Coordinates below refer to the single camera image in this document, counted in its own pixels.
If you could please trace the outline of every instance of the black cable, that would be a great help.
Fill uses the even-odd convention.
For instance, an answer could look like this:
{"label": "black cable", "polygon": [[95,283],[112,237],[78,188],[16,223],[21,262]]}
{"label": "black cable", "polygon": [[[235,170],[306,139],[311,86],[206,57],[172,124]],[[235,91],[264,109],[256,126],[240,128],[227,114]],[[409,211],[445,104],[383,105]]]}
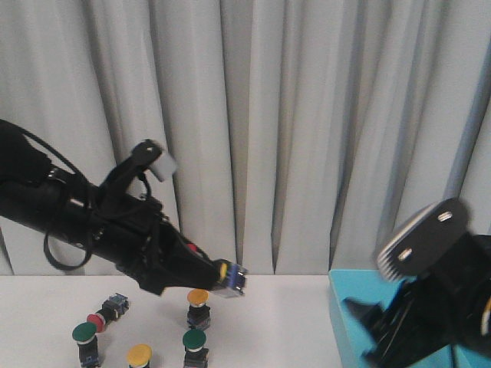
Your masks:
{"label": "black cable", "polygon": [[[147,177],[145,176],[145,173],[141,172],[138,175],[138,179],[145,185],[145,189],[147,191],[145,201],[142,202],[141,205],[139,205],[139,206],[137,206],[137,207],[135,207],[129,211],[126,211],[126,212],[120,212],[117,214],[104,214],[104,213],[102,213],[101,210],[99,209],[98,205],[97,205],[97,200],[95,199],[95,193],[94,193],[95,187],[93,187],[89,183],[89,181],[87,180],[85,175],[82,173],[82,171],[80,171],[73,163],[70,162],[70,160],[68,160],[66,157],[64,157],[55,148],[53,148],[51,145],[46,143],[44,140],[42,140],[41,138],[39,138],[35,134],[33,134],[33,133],[29,132],[28,130],[26,130],[26,129],[18,126],[18,125],[15,125],[13,123],[10,123],[10,124],[12,126],[14,126],[17,130],[19,130],[23,135],[34,140],[39,145],[43,146],[47,151],[49,151],[50,153],[55,155],[60,161],[63,162],[63,164],[65,164],[69,169],[71,169],[74,172],[76,177],[81,179],[81,181],[85,184],[85,189],[86,189],[86,193],[85,193],[86,197],[85,197],[84,207],[87,210],[93,209],[93,214],[99,215],[102,219],[115,220],[115,219],[121,219],[123,217],[127,217],[129,215],[133,215],[134,213],[139,212],[144,207],[145,202],[150,200],[150,198],[152,196],[152,189],[150,188],[150,184],[148,183],[148,180],[147,180]],[[43,241],[44,256],[46,257],[48,262],[53,267],[57,268],[58,270],[62,270],[62,271],[73,271],[73,270],[76,270],[77,268],[84,266],[91,259],[92,250],[94,248],[94,242],[92,239],[92,234],[91,234],[90,229],[87,232],[87,245],[86,245],[86,248],[84,248],[85,256],[84,256],[84,259],[82,260],[82,262],[80,264],[69,265],[69,264],[61,263],[60,261],[58,261],[53,256],[53,254],[51,253],[51,250],[49,248],[49,241],[48,241],[49,236],[50,236],[51,231],[54,227],[54,224],[56,223],[59,215],[61,214],[61,209],[63,208],[66,201],[70,198],[70,194],[71,194],[72,189],[73,189],[73,186],[68,186],[68,184],[67,184],[67,186],[65,186],[64,193],[60,197],[60,199],[58,200],[58,207],[57,207],[57,209],[53,215],[53,218],[51,219],[49,226],[46,229],[46,232],[44,234],[44,241]]]}
{"label": "black cable", "polygon": [[[71,169],[74,174],[79,177],[84,183],[85,185],[87,186],[87,188],[90,186],[90,183],[88,182],[87,178],[85,177],[85,175],[82,173],[82,171],[80,171],[73,163],[70,162],[69,159],[67,159],[66,157],[64,157],[61,153],[59,153],[55,148],[53,148],[52,146],[50,146],[48,143],[46,143],[44,140],[42,140],[41,138],[39,138],[38,136],[36,136],[35,134],[29,132],[28,130],[18,126],[18,125],[15,125],[13,123],[10,123],[14,128],[16,128],[20,133],[22,133],[24,136],[26,136],[27,138],[30,138],[32,140],[34,140],[36,143],[38,143],[39,145],[41,145],[42,147],[44,147],[47,151],[49,151],[50,153],[52,153],[53,155],[55,155],[60,161],[63,162],[63,164],[65,164],[69,169]],[[68,188],[65,188],[64,190],[64,193],[62,194],[62,196],[60,197],[60,199],[58,200],[58,206],[57,206],[57,209],[55,210],[54,212],[54,215],[53,215],[53,218],[51,219],[47,229],[46,229],[46,232],[44,234],[44,241],[43,241],[43,252],[44,252],[44,256],[46,257],[46,259],[48,260],[48,262],[50,263],[50,265],[52,265],[53,267],[57,268],[58,270],[62,270],[62,271],[73,271],[73,270],[76,270],[77,268],[80,268],[82,266],[84,266],[90,259],[91,259],[91,256],[92,256],[92,238],[91,238],[91,232],[88,232],[87,234],[87,247],[84,249],[85,250],[85,256],[84,256],[84,259],[82,260],[82,262],[80,264],[76,264],[76,265],[69,265],[69,264],[63,264],[61,263],[60,261],[58,261],[54,256],[53,254],[51,253],[51,250],[49,248],[49,236],[51,234],[51,231],[54,227],[54,224],[56,222],[56,220],[58,220],[58,217],[61,213],[61,209],[63,208],[63,205],[66,203],[66,201],[68,200],[70,194],[71,194],[71,190],[73,188],[72,187],[68,187]]]}

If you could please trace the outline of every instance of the white table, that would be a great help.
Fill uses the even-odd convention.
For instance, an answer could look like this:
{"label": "white table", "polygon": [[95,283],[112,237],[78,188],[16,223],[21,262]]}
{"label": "white table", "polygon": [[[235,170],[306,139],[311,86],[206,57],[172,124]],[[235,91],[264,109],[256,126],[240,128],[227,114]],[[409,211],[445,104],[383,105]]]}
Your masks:
{"label": "white table", "polygon": [[[152,368],[182,367],[189,289],[158,297],[125,276],[0,277],[0,367],[80,367],[71,332],[115,292],[130,309],[97,335],[102,367],[127,367],[138,343],[152,347]],[[207,304],[209,368],[341,368],[327,276],[248,276],[245,297]]]}

